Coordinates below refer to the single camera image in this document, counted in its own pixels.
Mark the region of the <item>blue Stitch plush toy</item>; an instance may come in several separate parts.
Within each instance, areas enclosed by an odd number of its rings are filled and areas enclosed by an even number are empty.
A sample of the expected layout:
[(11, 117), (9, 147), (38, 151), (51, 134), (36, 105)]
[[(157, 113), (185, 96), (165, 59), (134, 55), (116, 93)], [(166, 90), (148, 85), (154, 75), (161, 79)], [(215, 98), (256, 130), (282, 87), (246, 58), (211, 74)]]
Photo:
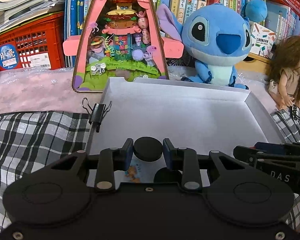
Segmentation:
[(172, 39), (180, 41), (194, 59), (195, 76), (183, 81), (247, 89), (237, 83), (235, 65), (251, 50), (249, 18), (215, 3), (193, 12), (181, 24), (167, 5), (157, 9), (159, 27)]

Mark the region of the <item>pink triangular diorama house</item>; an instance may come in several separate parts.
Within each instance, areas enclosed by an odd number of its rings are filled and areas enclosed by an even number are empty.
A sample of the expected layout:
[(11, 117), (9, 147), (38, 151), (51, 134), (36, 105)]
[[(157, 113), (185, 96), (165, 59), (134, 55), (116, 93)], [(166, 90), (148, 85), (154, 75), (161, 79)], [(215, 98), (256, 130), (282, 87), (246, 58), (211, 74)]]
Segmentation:
[(160, 33), (152, 0), (68, 0), (64, 53), (76, 92), (101, 92), (111, 77), (167, 78), (167, 59), (183, 54)]

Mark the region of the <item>wooden drawer shelf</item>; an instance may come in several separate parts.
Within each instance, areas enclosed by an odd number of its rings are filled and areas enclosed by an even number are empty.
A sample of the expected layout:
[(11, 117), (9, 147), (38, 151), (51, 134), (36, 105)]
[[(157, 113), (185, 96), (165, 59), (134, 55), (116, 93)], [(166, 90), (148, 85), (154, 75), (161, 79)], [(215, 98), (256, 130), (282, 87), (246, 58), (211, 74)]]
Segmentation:
[(270, 73), (270, 59), (249, 53), (241, 62), (235, 65), (237, 70), (247, 70), (268, 75)]

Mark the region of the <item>black binder clip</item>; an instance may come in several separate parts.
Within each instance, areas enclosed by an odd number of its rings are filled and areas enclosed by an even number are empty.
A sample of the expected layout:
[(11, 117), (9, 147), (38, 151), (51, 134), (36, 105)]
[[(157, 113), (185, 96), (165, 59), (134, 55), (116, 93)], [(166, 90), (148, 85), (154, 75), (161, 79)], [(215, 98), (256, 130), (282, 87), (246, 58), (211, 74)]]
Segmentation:
[(82, 99), (82, 108), (86, 110), (89, 115), (89, 124), (92, 126), (95, 132), (99, 132), (102, 121), (106, 117), (107, 113), (111, 110), (113, 102), (102, 104), (96, 103), (93, 107), (89, 105), (89, 101), (87, 98)]

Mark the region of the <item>blue bear picture card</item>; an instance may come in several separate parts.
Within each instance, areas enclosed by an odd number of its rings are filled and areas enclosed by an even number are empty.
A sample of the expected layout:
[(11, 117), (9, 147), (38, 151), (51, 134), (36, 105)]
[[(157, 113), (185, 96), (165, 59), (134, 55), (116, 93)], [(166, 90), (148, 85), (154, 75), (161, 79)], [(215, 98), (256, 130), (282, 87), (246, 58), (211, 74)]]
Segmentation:
[(141, 168), (138, 164), (130, 165), (125, 172), (125, 177), (129, 182), (140, 183), (141, 182)]

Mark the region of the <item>black white plaid cloth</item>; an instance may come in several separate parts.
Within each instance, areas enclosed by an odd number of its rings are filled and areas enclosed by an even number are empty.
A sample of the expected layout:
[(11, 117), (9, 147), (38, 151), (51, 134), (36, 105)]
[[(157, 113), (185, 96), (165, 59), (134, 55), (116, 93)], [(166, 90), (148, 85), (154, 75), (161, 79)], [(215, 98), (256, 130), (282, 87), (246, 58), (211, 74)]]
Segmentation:
[(63, 111), (0, 114), (0, 232), (11, 223), (2, 203), (6, 187), (22, 176), (85, 148), (87, 113)]

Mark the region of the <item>red plastic crate left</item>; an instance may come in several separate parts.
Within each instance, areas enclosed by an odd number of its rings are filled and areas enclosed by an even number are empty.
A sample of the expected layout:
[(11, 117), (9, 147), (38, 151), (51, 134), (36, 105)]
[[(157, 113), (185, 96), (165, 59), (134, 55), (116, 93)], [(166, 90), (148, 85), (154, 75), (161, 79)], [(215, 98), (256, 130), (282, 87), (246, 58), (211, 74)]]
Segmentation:
[(28, 67), (65, 67), (64, 14), (54, 12), (0, 34), (0, 72)]

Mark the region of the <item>black round puck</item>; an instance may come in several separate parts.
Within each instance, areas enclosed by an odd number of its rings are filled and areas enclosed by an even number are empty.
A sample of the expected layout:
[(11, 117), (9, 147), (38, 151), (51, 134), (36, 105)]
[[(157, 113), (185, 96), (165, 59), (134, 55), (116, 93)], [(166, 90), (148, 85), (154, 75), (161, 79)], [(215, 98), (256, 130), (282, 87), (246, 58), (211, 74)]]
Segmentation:
[(154, 162), (162, 156), (162, 143), (153, 137), (140, 137), (133, 145), (134, 155), (145, 162)]
[(182, 174), (178, 170), (170, 170), (166, 167), (159, 169), (153, 179), (154, 183), (181, 183)]

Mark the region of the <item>white patterned tissue box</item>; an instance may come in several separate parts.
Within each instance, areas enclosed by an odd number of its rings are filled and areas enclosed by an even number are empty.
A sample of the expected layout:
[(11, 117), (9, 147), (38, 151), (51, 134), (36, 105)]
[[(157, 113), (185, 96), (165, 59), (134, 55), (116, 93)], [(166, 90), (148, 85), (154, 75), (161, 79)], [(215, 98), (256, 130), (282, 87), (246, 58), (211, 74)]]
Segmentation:
[(250, 52), (271, 59), (273, 57), (272, 48), (276, 41), (276, 33), (258, 23), (253, 23), (250, 27), (250, 36), (252, 40)]

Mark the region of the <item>white shallow cardboard box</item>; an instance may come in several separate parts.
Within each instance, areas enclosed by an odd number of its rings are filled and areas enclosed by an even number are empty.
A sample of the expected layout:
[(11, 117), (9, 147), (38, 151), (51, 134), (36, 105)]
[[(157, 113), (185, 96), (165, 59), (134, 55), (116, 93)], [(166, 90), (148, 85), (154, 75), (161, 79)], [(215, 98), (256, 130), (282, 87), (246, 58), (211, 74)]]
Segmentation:
[(203, 155), (211, 150), (232, 155), (236, 146), (283, 142), (262, 103), (240, 88), (112, 77), (101, 102), (111, 109), (100, 130), (90, 133), (90, 155), (140, 137), (168, 138), (177, 148), (188, 147)]

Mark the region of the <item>pink fluffy blanket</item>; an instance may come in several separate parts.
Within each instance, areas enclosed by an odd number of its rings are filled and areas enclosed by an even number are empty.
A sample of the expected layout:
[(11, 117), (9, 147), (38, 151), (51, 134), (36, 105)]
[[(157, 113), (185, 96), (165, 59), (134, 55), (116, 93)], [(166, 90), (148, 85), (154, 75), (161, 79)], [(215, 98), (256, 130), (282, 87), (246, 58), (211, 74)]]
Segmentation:
[(273, 113), (276, 103), (263, 83), (245, 80), (247, 90), (192, 83), (176, 80), (137, 78), (132, 82), (123, 77), (108, 80), (103, 93), (75, 92), (72, 85), (73, 70), (19, 69), (3, 71), (0, 75), (0, 114), (19, 112), (85, 113), (82, 100), (90, 106), (96, 103), (111, 105), (109, 116), (123, 110), (144, 110), (156, 117), (168, 113), (211, 116), (229, 113), (234, 115), (251, 111)]

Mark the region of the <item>brown haired baby doll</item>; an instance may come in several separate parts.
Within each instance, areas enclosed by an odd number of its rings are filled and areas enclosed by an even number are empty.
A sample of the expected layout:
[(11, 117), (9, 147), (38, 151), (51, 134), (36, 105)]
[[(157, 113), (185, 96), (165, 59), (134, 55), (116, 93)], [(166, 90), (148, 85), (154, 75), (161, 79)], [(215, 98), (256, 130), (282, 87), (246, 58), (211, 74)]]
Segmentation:
[(277, 109), (300, 108), (300, 36), (282, 40), (270, 62), (268, 93)]

